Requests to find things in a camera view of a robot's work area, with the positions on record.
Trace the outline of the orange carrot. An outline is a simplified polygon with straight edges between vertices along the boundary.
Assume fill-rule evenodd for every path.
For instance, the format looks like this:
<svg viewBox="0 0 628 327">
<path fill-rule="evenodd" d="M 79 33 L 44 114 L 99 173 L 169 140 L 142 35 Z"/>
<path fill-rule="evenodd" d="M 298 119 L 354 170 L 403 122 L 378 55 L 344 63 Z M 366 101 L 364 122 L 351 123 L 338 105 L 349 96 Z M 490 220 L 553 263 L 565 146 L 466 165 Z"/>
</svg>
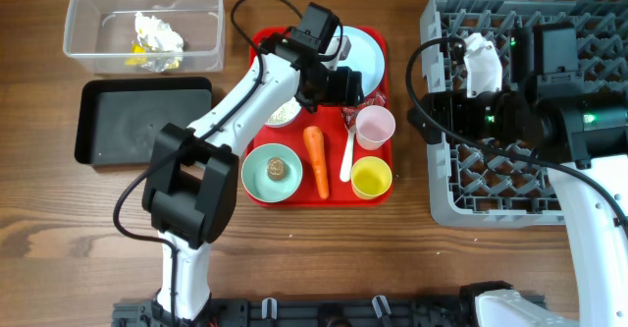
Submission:
<svg viewBox="0 0 628 327">
<path fill-rule="evenodd" d="M 309 154 L 318 194 L 321 199 L 328 199 L 330 191 L 323 133 L 316 126 L 307 127 L 303 131 L 303 140 Z"/>
</svg>

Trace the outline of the red candy wrapper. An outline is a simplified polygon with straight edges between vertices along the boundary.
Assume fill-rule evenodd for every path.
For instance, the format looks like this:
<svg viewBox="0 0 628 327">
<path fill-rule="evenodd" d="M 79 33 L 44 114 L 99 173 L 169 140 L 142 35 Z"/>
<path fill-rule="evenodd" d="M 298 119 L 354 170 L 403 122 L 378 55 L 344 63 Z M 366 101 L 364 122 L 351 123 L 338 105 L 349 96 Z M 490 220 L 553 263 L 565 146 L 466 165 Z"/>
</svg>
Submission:
<svg viewBox="0 0 628 327">
<path fill-rule="evenodd" d="M 380 91 L 374 91 L 369 94 L 362 103 L 355 107 L 342 107 L 341 115 L 345 126 L 350 129 L 355 125 L 357 114 L 367 106 L 377 105 L 385 106 L 387 102 L 386 96 Z"/>
</svg>

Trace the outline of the brown walnut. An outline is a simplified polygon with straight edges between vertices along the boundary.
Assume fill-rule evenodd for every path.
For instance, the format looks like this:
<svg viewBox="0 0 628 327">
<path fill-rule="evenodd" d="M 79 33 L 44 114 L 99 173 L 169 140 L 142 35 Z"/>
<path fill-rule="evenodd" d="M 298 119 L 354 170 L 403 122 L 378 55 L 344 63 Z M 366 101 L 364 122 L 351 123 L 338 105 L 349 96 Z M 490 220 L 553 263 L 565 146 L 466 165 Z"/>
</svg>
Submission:
<svg viewBox="0 0 628 327">
<path fill-rule="evenodd" d="M 286 177 L 288 167 L 280 157 L 271 157 L 267 162 L 267 176 L 270 180 L 278 182 Z"/>
</svg>

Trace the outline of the white tissue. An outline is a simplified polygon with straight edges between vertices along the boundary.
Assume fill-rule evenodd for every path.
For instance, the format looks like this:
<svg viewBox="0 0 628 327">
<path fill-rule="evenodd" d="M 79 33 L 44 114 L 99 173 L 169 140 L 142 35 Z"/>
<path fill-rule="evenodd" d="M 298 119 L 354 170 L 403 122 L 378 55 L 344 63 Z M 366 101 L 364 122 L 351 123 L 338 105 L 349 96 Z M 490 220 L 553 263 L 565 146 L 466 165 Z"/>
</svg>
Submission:
<svg viewBox="0 0 628 327">
<path fill-rule="evenodd" d="M 171 26 L 155 16 L 135 14 L 134 28 L 137 42 L 152 52 L 182 52 L 183 38 Z"/>
</svg>

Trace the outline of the yellow snack wrapper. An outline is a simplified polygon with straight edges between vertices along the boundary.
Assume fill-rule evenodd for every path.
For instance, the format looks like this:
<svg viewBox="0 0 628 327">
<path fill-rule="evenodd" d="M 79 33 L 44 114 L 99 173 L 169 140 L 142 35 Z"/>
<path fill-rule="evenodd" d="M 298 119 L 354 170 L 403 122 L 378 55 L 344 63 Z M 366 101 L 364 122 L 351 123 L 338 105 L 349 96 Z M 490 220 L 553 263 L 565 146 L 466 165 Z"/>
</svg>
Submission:
<svg viewBox="0 0 628 327">
<path fill-rule="evenodd" d="M 126 66 L 140 67 L 149 72 L 163 73 L 178 69 L 183 61 L 182 57 L 144 57 L 147 50 L 137 43 L 131 47 L 132 56 L 125 61 Z"/>
</svg>

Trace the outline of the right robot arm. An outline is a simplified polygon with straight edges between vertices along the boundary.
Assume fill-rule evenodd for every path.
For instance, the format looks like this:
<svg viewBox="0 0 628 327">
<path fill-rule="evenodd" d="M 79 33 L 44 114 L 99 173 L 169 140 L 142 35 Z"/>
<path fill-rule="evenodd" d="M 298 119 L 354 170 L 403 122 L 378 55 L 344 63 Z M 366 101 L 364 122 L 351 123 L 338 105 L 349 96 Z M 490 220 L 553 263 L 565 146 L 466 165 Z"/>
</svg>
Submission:
<svg viewBox="0 0 628 327">
<path fill-rule="evenodd" d="M 508 38 L 511 87 L 481 34 L 432 40 L 467 71 L 458 91 L 412 97 L 409 122 L 429 144 L 444 138 L 498 156 L 521 140 L 543 167 L 563 212 L 581 326 L 627 322 L 627 95 L 590 93 L 575 27 L 520 27 Z"/>
</svg>

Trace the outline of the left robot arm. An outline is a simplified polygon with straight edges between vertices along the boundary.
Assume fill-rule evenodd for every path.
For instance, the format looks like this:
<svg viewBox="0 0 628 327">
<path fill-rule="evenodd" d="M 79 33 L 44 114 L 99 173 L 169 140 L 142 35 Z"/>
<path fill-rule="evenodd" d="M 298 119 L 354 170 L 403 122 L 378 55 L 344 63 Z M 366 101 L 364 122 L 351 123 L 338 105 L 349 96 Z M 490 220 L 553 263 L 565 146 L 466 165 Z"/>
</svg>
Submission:
<svg viewBox="0 0 628 327">
<path fill-rule="evenodd" d="M 310 113 L 362 102 L 360 73 L 338 64 L 347 46 L 340 19 L 311 3 L 298 26 L 254 45 L 249 71 L 220 104 L 158 133 L 142 206 L 165 250 L 156 297 L 164 325 L 188 326 L 206 307 L 209 248 L 234 213 L 239 158 L 271 115 L 291 100 Z"/>
</svg>

